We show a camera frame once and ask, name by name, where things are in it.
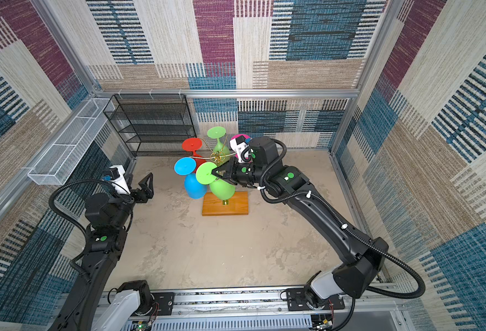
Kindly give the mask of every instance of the white wire basket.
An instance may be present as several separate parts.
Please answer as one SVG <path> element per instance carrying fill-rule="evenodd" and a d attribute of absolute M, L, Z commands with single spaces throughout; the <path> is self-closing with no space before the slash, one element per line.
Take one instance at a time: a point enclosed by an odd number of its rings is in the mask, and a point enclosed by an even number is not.
<path fill-rule="evenodd" d="M 28 173 L 37 185 L 63 185 L 107 121 L 103 110 L 113 111 L 107 98 L 93 98 Z"/>

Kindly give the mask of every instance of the black mesh shelf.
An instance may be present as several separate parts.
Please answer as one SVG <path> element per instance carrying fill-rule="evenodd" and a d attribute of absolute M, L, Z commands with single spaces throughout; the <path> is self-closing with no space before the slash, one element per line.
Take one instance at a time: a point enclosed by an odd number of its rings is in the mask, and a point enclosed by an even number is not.
<path fill-rule="evenodd" d="M 186 96 L 122 94 L 109 100 L 105 116 L 134 156 L 188 156 L 182 142 L 196 137 Z"/>

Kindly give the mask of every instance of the wooden base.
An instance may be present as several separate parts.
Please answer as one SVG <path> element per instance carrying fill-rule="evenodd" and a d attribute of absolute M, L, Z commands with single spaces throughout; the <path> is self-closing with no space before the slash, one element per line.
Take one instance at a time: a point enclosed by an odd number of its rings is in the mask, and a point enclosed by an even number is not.
<path fill-rule="evenodd" d="M 207 192 L 203 200 L 203 216 L 248 215 L 248 192 L 236 192 L 223 205 L 212 192 Z"/>

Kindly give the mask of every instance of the concrete floor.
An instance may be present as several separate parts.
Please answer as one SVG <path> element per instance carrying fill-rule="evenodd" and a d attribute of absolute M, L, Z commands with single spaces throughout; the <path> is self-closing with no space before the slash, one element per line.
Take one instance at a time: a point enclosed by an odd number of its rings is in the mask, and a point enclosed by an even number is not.
<path fill-rule="evenodd" d="M 121 260 L 105 289 L 146 279 L 152 289 L 304 284 L 340 263 L 337 254 L 301 215 L 283 203 L 268 204 L 249 191 L 249 215 L 201 215 L 190 199 L 178 157 L 140 157 L 133 187 L 154 174 L 154 198 L 137 204 Z M 289 150 L 284 164 L 303 171 L 346 219 L 352 220 L 328 153 Z"/>

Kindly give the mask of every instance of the robotic arm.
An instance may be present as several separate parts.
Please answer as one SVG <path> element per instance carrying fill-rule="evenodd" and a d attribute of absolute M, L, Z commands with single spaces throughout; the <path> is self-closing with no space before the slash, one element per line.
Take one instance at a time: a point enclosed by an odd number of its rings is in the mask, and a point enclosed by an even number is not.
<path fill-rule="evenodd" d="M 276 144 L 282 146 L 278 154 Z M 339 330 L 350 320 L 355 307 L 355 299 L 361 297 L 365 290 L 387 295 L 394 298 L 413 299 L 425 292 L 425 284 L 421 277 L 407 264 L 388 254 L 388 244 L 382 239 L 371 239 L 368 235 L 356 229 L 340 215 L 321 195 L 299 169 L 282 164 L 286 154 L 284 143 L 269 137 L 252 139 L 248 146 L 238 149 L 238 157 L 231 157 L 228 162 L 213 169 L 212 174 L 233 185 L 256 188 L 259 185 L 263 199 L 268 203 L 284 203 L 303 215 L 319 233 L 326 238 L 338 253 L 342 264 L 333 270 L 317 273 L 304 287 L 308 306 L 321 309 L 327 299 L 339 293 L 352 297 L 350 312 L 338 327 Z M 153 197 L 153 175 L 149 174 L 140 183 L 140 189 L 129 190 L 123 187 L 123 168 L 114 166 L 106 174 L 109 181 L 84 180 L 62 186 L 50 196 L 50 208 L 69 222 L 72 222 L 86 236 L 84 251 L 71 262 L 71 266 L 79 273 L 65 305 L 50 330 L 90 330 L 99 298 L 105 283 L 120 259 L 127 229 L 124 227 L 136 203 L 146 203 Z M 83 228 L 78 222 L 62 213 L 55 207 L 55 197 L 64 189 L 83 182 L 97 182 L 111 188 L 112 198 L 106 193 L 97 193 L 89 197 L 85 203 L 85 215 L 90 226 Z M 75 262 L 82 258 L 81 266 Z M 369 284 L 381 270 L 384 260 L 390 260 L 407 271 L 417 282 L 418 289 L 411 293 L 396 293 L 372 288 Z M 121 309 L 113 311 L 114 302 L 102 318 L 98 320 L 98 330 L 101 325 L 122 326 L 117 321 L 118 316 L 123 322 L 135 312 L 146 314 L 153 308 L 153 299 L 145 281 L 126 283 L 119 289 L 121 295 L 115 300 L 131 299 L 130 305 L 120 302 Z"/>

